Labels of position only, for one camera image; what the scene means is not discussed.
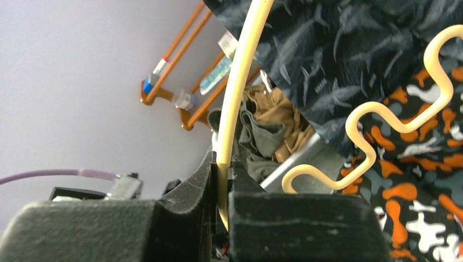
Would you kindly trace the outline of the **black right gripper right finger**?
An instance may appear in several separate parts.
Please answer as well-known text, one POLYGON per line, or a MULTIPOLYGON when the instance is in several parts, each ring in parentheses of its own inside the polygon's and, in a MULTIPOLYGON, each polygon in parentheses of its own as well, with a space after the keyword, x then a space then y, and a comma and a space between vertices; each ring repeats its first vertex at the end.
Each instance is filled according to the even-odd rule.
POLYGON ((372 207, 361 197, 265 191, 228 169, 231 261, 391 261, 372 207))

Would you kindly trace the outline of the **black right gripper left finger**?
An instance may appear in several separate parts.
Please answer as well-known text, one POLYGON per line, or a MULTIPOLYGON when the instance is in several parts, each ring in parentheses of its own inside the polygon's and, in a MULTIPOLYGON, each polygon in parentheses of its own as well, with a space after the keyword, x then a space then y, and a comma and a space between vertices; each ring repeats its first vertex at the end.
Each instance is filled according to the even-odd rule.
POLYGON ((210 261, 216 155, 157 200, 43 201, 1 238, 1 261, 210 261))

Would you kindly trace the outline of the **olive green shorts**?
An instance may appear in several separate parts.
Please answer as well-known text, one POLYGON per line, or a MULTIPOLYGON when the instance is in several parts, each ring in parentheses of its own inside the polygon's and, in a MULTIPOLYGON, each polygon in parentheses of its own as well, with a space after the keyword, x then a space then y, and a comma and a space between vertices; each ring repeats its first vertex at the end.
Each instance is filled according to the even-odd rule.
POLYGON ((286 126, 282 122, 264 123, 256 120, 254 102, 241 102, 234 136, 234 151, 246 164, 248 174, 257 182, 263 182, 279 164, 273 154, 283 141, 286 126))

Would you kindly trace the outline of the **tan khaki shorts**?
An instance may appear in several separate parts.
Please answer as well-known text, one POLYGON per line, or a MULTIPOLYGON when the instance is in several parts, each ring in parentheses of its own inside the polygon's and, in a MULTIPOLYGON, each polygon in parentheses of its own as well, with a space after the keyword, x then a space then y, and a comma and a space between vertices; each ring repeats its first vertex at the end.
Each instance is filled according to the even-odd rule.
POLYGON ((243 97, 250 103, 254 119, 263 124, 265 134, 270 135, 259 144, 270 146, 266 154, 273 161, 284 162, 315 134, 314 128, 278 87, 269 92, 263 84, 247 86, 243 97))

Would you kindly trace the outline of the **orange camo shorts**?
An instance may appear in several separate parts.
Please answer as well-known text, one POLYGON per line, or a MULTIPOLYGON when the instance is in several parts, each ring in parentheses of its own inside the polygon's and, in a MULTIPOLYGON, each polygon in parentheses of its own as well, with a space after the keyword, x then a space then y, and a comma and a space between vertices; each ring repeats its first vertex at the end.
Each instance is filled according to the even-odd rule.
POLYGON ((358 123, 377 159, 341 193, 372 206, 393 261, 462 261, 462 64, 445 71, 452 100, 417 130, 375 113, 358 123))

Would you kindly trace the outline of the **cream yellow hanger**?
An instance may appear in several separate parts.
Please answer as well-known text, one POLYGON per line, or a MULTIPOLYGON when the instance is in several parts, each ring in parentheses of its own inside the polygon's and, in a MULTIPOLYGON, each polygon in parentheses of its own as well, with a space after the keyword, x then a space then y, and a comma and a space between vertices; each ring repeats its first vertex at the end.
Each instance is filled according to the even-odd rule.
MULTIPOLYGON (((217 141, 217 209, 225 229, 230 228, 228 211, 228 169, 232 158, 235 125, 238 119, 239 103, 249 74, 251 62, 261 37, 264 24, 273 6, 273 1, 252 1, 244 21, 244 26, 238 41, 234 60, 223 100, 221 119, 217 141)), ((400 133, 410 133, 417 130, 432 116, 443 110, 450 103, 454 87, 443 70, 438 54, 441 47, 451 38, 462 38, 462 25, 452 25, 442 30, 429 42, 424 52, 424 66, 430 77, 440 88, 437 100, 407 124, 402 123, 394 113, 379 102, 367 102, 355 108, 347 117, 345 130, 351 141, 365 153, 365 160, 353 171, 339 181, 330 179, 318 168, 300 164, 291 168, 281 182, 285 193, 294 194, 292 181, 299 175, 310 175, 333 190, 344 189, 360 178, 375 163, 377 156, 373 147, 360 135, 357 129, 359 120, 367 113, 376 113, 391 127, 400 133)))

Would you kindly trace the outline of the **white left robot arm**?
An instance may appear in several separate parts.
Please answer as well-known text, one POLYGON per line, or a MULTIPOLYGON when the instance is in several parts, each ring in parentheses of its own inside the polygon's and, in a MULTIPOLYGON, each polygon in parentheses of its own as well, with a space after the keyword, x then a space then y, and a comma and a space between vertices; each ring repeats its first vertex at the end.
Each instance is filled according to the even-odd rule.
POLYGON ((102 200, 105 193, 79 188, 54 187, 49 196, 50 201, 102 200))

